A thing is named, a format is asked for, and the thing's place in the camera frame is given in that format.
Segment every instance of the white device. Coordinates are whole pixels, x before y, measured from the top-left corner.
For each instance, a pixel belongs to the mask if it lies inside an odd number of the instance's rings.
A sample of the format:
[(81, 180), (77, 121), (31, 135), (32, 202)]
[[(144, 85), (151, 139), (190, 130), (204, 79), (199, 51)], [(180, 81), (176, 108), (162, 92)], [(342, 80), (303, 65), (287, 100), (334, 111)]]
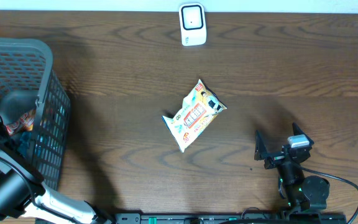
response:
[(206, 42), (204, 7), (199, 3), (184, 4), (179, 9), (181, 44), (194, 46)]
[[(45, 188), (43, 195), (37, 196), (35, 201), (51, 211), (57, 212), (64, 217), (69, 217), (76, 220), (78, 223), (92, 223), (93, 218), (96, 215), (94, 210), (84, 201), (77, 201), (68, 198), (54, 189), (48, 187), (45, 183), (42, 183)], [(51, 214), (48, 211), (41, 210), (30, 203), (25, 208), (25, 214), (22, 217), (35, 217), (52, 223), (66, 223), (71, 224), (73, 222), (62, 219), (56, 215)]]

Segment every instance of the wooden table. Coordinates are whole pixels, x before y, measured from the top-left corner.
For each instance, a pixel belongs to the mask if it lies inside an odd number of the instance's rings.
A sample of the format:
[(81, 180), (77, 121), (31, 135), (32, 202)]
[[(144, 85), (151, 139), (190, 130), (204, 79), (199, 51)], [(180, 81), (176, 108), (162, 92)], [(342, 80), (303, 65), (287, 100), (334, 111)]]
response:
[[(293, 121), (316, 143), (305, 167), (358, 184), (358, 15), (206, 17), (207, 43), (183, 47), (177, 13), (0, 11), (0, 37), (52, 48), (71, 98), (61, 193), (110, 212), (279, 208), (254, 131), (279, 150)], [(199, 78), (228, 110), (182, 154), (161, 115)], [(329, 181), (327, 211), (350, 218), (357, 191)]]

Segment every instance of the snack bag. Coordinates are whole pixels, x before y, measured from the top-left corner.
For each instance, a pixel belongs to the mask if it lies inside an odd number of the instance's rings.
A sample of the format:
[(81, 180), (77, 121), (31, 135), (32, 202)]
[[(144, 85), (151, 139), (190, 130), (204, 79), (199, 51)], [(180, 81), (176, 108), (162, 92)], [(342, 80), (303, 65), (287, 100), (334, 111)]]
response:
[(32, 131), (35, 119), (35, 110), (24, 113), (19, 120), (6, 125), (6, 129), (10, 136), (17, 134), (19, 131)]
[(162, 116), (172, 136), (179, 145), (181, 152), (204, 131), (226, 106), (209, 91), (201, 80), (183, 99), (182, 108), (174, 118)]

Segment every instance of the gray plastic basket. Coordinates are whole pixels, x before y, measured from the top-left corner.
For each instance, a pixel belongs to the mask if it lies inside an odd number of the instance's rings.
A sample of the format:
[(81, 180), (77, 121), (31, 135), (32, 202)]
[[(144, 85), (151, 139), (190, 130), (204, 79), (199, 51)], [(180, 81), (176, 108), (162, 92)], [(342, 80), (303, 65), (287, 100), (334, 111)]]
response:
[(57, 189), (70, 100), (52, 71), (49, 47), (33, 39), (0, 38), (0, 115), (4, 123), (36, 108), (27, 160)]

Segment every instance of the dark brown wooden surface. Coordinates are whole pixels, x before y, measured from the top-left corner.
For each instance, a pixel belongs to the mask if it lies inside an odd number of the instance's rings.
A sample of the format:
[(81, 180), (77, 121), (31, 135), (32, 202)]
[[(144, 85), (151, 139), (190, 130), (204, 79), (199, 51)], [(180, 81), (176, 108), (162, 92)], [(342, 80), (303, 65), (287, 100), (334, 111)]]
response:
[[(279, 149), (293, 121), (316, 143), (305, 167), (358, 184), (358, 15), (206, 18), (207, 43), (185, 48), (177, 13), (0, 11), (0, 37), (52, 48), (71, 98), (61, 193), (110, 212), (278, 208), (254, 131)], [(199, 78), (228, 110), (182, 154), (160, 117)], [(328, 211), (350, 218), (356, 190), (329, 181)]]

